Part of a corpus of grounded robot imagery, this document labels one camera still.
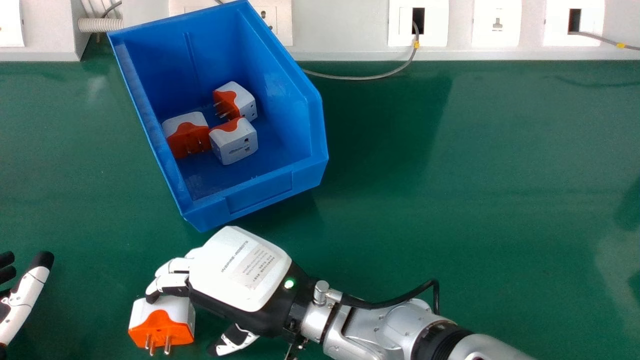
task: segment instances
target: metal knob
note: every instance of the metal knob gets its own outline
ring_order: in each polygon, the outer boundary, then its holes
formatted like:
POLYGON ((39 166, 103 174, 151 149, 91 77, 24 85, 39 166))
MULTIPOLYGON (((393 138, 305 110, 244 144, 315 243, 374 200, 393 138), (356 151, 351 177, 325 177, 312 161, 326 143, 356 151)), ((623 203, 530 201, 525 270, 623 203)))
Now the metal knob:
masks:
POLYGON ((320 280, 314 288, 314 304, 316 306, 324 306, 326 304, 326 294, 329 292, 329 283, 320 280))

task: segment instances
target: blue storage box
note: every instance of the blue storage box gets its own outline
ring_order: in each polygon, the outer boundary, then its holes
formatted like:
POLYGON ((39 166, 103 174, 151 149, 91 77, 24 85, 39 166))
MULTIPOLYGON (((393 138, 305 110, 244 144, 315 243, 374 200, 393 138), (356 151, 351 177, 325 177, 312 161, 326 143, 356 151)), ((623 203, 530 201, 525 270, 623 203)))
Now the blue storage box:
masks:
POLYGON ((320 95, 246 1, 109 33, 151 149, 182 216, 199 231, 317 186, 328 160, 320 95), (228 81, 256 98, 255 154, 222 165, 211 152, 176 160, 161 123, 201 111, 228 81))

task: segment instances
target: white outlet plate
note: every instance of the white outlet plate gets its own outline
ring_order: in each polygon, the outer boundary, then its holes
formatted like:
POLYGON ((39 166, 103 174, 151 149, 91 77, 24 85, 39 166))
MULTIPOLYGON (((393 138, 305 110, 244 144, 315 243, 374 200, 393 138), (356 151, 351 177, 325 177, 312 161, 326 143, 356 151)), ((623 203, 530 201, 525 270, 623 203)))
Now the white outlet plate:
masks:
POLYGON ((413 8, 424 8, 424 34, 420 46, 447 46, 449 0, 389 0, 389 46, 413 43, 413 8))
POLYGON ((580 31, 602 35, 605 0, 547 0, 544 46, 599 46, 599 40, 567 35, 569 9, 582 9, 580 31))
POLYGON ((20 0, 0 1, 0 47, 24 47, 20 0))
MULTIPOLYGON (((265 23, 273 26, 273 33, 284 46, 293 45, 293 21, 291 0, 250 0, 258 15, 265 12, 265 23)), ((180 15, 204 8, 217 6, 213 0, 168 0, 169 16, 180 15)))
POLYGON ((521 22, 521 0, 475 0, 471 45, 518 46, 521 22))

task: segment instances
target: white corrugated tube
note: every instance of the white corrugated tube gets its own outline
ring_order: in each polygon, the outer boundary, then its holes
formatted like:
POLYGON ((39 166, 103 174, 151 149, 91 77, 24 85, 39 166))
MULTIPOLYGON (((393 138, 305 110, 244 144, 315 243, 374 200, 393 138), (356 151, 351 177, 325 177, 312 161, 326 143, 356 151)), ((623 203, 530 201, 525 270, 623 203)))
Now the white corrugated tube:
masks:
POLYGON ((122 19, 78 19, 78 28, 83 33, 106 33, 124 28, 122 19))

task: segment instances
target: green indicator light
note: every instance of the green indicator light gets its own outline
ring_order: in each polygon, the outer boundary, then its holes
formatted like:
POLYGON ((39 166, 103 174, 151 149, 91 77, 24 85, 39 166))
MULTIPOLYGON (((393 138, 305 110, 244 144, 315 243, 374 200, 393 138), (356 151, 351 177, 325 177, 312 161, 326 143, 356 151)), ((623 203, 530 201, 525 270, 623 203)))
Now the green indicator light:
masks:
POLYGON ((291 289, 292 287, 294 287, 296 285, 296 282, 293 281, 293 279, 287 279, 284 282, 284 288, 285 289, 291 289))

